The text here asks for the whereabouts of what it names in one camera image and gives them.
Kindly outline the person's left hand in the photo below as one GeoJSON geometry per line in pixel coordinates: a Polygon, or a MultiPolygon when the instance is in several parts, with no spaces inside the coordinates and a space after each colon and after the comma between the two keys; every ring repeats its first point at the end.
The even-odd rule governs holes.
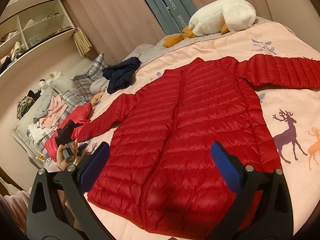
{"type": "MultiPolygon", "coordinates": [[[[56,152],[56,166],[61,170],[65,170],[67,168],[67,166],[69,165],[68,163],[66,163],[66,160],[63,156],[63,150],[66,150],[68,148],[67,145],[60,145],[57,149],[56,152]]],[[[77,156],[75,155],[75,160],[73,162],[73,164],[78,165],[78,163],[80,163],[80,160],[82,159],[82,156],[77,156]]]]}

